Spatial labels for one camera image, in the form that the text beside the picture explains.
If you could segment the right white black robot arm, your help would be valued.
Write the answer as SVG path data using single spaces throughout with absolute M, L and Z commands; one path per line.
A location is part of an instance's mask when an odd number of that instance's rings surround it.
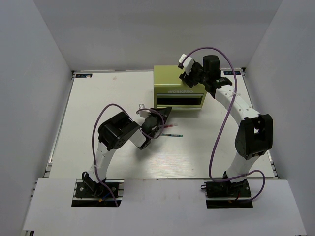
M 223 175 L 223 192 L 234 196 L 240 190 L 239 182 L 246 179 L 256 160 L 270 150 L 273 144 L 273 119 L 253 109 L 235 92 L 236 83 L 221 75 L 220 60 L 215 55 L 203 57 L 199 64 L 185 54 L 179 59 L 184 73 L 179 77 L 190 88 L 202 84 L 205 90 L 221 103 L 238 125 L 235 138 L 236 155 Z

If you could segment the green metal drawer toolbox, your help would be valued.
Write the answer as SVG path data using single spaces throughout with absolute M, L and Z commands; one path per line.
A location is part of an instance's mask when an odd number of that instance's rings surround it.
M 154 108 L 172 107 L 178 111 L 200 111 L 207 92 L 202 84 L 189 87 L 179 76 L 184 71 L 176 65 L 155 65 L 153 69 Z

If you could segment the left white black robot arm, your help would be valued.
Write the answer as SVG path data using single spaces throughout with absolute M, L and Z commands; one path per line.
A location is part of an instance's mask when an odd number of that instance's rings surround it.
M 98 133 L 97 149 L 92 145 L 94 162 L 87 172 L 82 173 L 82 181 L 93 196 L 99 196 L 103 193 L 103 182 L 106 181 L 107 170 L 115 151 L 128 140 L 140 150 L 145 149 L 152 139 L 157 139 L 161 135 L 172 107 L 140 108 L 137 113 L 142 111 L 149 113 L 145 115 L 145 120 L 141 125 L 133 121 L 125 110 L 101 125 L 98 125 L 100 118 L 97 118 L 92 134 L 94 141 L 95 134 Z

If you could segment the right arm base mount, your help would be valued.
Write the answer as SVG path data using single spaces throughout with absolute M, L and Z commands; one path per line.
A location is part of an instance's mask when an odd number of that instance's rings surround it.
M 253 208 L 247 180 L 237 183 L 208 181 L 200 188 L 205 191 L 207 209 Z

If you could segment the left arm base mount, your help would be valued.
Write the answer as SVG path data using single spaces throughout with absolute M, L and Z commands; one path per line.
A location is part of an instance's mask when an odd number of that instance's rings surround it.
M 113 192 L 118 206 L 120 206 L 124 194 L 123 180 L 110 180 L 105 182 Z M 110 191 L 102 184 L 97 187 L 96 192 L 82 181 L 76 181 L 72 198 L 72 207 L 96 207 L 96 208 L 116 208 L 116 203 Z

